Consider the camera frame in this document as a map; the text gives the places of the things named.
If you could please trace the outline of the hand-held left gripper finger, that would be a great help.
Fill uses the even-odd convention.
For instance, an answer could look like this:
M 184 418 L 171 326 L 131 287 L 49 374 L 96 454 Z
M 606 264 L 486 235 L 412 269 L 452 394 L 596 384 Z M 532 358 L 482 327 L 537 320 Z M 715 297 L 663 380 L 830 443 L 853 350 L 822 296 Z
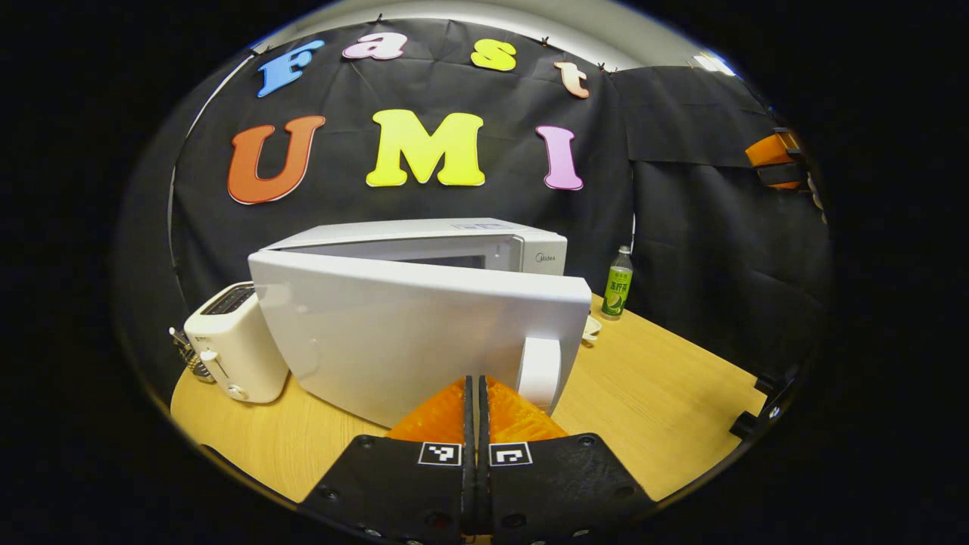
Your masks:
M 475 527 L 474 381 L 457 381 L 457 441 L 357 435 L 300 503 L 371 544 L 461 544 Z
M 495 442 L 477 385 L 477 532 L 492 544 L 616 544 L 656 508 L 595 432 Z

